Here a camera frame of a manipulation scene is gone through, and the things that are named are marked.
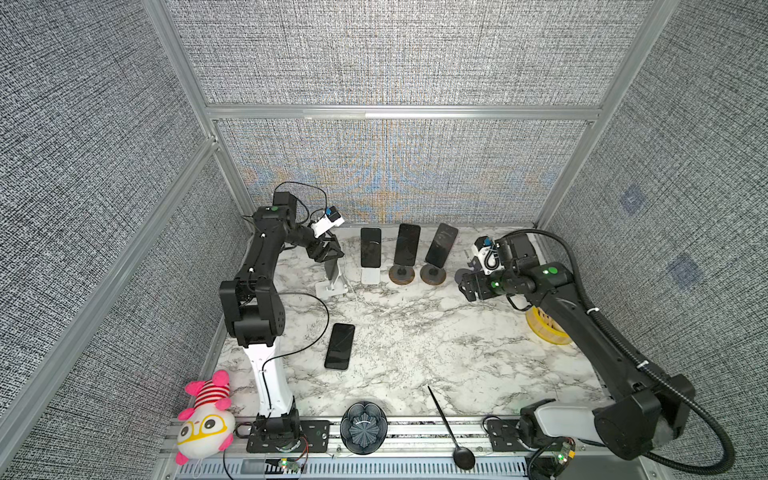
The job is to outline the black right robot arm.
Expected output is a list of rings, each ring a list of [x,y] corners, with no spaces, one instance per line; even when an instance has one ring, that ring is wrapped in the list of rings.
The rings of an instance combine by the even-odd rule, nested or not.
[[[478,267],[461,276],[459,291],[470,302],[524,296],[581,350],[610,401],[580,406],[545,399],[522,408],[516,431],[519,441],[535,451],[529,466],[555,444],[585,441],[623,460],[646,457],[693,475],[730,470],[736,460],[733,442],[696,402],[691,382],[683,375],[668,375],[609,322],[586,293],[575,255],[561,237],[540,233],[561,244],[569,263],[541,262],[529,239],[534,232],[529,228],[498,239],[479,237],[474,243]],[[721,458],[710,465],[680,463],[654,452],[683,433],[690,414],[707,424],[721,445]]]

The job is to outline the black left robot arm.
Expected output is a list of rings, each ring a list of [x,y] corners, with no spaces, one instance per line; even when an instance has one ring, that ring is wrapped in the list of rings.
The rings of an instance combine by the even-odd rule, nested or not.
[[[219,299],[228,335],[250,361],[259,407],[251,435],[259,445],[286,451],[302,438],[300,414],[285,375],[279,340],[286,328],[283,294],[275,284],[280,255],[303,248],[316,263],[335,267],[344,256],[331,229],[344,223],[332,205],[296,219],[302,203],[290,192],[277,191],[270,205],[245,218],[253,236],[243,263],[231,280],[220,284]]]

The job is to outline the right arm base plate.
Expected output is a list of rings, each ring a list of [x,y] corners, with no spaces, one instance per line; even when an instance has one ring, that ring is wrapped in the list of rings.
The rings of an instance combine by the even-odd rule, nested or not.
[[[527,447],[520,441],[517,419],[487,418],[483,428],[487,434],[493,452],[524,452]]]

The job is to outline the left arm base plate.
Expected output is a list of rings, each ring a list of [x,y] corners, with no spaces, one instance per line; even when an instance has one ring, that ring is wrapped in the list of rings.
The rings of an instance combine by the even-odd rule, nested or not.
[[[301,420],[283,429],[277,419],[276,428],[269,430],[264,419],[252,423],[246,443],[246,452],[251,454],[288,454],[298,456],[307,450],[309,453],[325,453],[330,439],[331,423],[327,420]]]

